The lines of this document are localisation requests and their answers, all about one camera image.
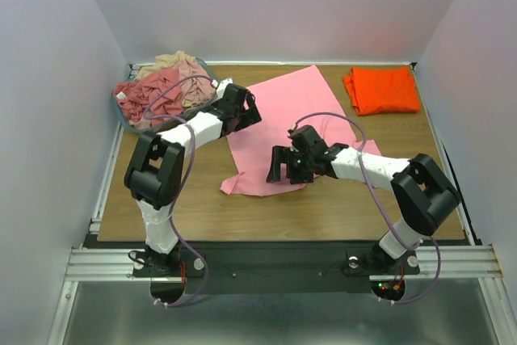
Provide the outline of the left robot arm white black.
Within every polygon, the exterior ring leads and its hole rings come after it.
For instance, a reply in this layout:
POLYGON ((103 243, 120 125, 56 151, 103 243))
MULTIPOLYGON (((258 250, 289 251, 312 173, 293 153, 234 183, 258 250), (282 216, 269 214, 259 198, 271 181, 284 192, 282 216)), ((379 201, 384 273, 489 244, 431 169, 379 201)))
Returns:
POLYGON ((262 118, 250 90, 226 83, 218 86, 216 99, 189 120, 176 120, 179 125, 174 128, 139 136, 124 176, 124 185, 141 211, 145 244, 155 252, 152 266, 164 276, 179 269, 180 257, 173 251, 179 237, 170 225, 171 207, 186 183, 196 150, 262 118), (186 158, 190 166, 184 169, 186 158))

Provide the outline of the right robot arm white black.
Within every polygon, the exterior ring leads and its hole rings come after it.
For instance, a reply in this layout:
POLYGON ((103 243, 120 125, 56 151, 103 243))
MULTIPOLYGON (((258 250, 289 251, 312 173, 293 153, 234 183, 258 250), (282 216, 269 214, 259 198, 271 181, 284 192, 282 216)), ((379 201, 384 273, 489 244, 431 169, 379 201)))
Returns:
POLYGON ((289 146, 271 149, 267 183, 285 177, 291 184, 311 183, 315 176, 349 179, 394 194, 400 211, 397 222, 365 255, 349 259, 351 270, 372 274, 392 271, 424 237, 432 237, 461 202, 461 195, 435 160, 418 154, 411 159, 365 153, 343 143, 327 145, 310 125, 291 129, 289 146))

